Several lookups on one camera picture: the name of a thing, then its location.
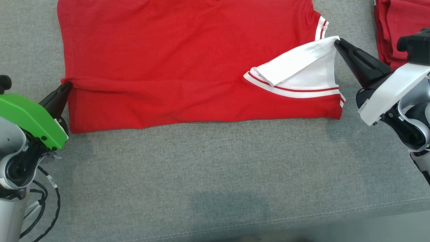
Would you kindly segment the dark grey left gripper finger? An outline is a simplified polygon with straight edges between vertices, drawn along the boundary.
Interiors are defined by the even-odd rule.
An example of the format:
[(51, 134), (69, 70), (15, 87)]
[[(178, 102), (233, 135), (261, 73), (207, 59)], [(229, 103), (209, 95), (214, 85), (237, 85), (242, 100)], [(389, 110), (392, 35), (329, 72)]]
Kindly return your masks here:
[(52, 91), (48, 96), (43, 98), (39, 102), (39, 105), (44, 107), (44, 109), (46, 109), (48, 112), (63, 112), (66, 107), (70, 92), (71, 83), (66, 82)]
[(56, 90), (51, 92), (50, 98), (50, 115), (53, 118), (60, 118), (62, 115), (67, 100), (69, 98), (69, 94), (72, 90), (72, 84), (62, 84)]

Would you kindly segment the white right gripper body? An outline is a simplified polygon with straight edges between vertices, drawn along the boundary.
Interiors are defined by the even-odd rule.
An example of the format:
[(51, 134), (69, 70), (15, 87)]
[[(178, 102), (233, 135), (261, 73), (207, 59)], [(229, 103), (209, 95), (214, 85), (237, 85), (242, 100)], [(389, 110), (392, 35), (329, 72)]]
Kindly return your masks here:
[(369, 126), (377, 122), (402, 97), (407, 95), (425, 76), (430, 73), (430, 66), (407, 63), (381, 84), (369, 100), (359, 109), (361, 119)]

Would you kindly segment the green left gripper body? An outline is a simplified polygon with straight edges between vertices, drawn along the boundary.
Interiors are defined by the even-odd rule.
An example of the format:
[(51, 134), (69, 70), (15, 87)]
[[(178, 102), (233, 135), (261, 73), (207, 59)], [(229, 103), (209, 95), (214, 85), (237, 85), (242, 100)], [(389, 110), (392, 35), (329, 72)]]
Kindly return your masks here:
[(50, 149), (61, 150), (69, 139), (44, 107), (16, 93), (0, 95), (0, 117), (39, 138)]

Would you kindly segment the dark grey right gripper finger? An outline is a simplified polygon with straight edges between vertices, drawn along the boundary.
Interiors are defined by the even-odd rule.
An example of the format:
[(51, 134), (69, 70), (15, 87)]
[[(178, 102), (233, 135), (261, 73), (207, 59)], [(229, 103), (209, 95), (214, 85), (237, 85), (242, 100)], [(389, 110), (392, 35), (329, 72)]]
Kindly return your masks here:
[(344, 39), (336, 40), (335, 48), (352, 71), (362, 88), (377, 80), (377, 59)]
[(337, 51), (357, 80), (379, 80), (392, 73), (390, 66), (343, 38), (337, 40)]

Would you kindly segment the red shorts with white stripe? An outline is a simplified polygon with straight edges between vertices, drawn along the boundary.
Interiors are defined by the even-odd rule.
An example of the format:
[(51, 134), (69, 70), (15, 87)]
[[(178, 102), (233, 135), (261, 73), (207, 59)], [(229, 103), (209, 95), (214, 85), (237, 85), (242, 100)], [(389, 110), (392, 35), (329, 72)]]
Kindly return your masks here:
[(407, 53), (397, 49), (402, 36), (430, 28), (430, 0), (374, 0), (379, 60), (392, 71), (404, 65)]

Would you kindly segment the red basketball jersey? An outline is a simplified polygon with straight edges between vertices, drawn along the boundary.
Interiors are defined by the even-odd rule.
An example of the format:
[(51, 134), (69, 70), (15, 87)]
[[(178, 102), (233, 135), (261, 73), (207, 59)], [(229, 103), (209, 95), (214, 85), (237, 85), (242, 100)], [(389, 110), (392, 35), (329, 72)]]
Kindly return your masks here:
[(312, 0), (59, 0), (73, 133), (340, 119), (328, 21)]

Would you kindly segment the grey fabric sofa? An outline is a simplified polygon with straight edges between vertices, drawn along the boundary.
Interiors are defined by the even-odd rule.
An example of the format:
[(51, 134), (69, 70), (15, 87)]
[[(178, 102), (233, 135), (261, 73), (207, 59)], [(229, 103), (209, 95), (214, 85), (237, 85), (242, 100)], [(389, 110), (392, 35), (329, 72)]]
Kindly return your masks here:
[(339, 223), (430, 242), (430, 186), (384, 124), (356, 110), (360, 85), (340, 56), (341, 120), (193, 123), (73, 134), (43, 168), (61, 209), (41, 242), (187, 242)]

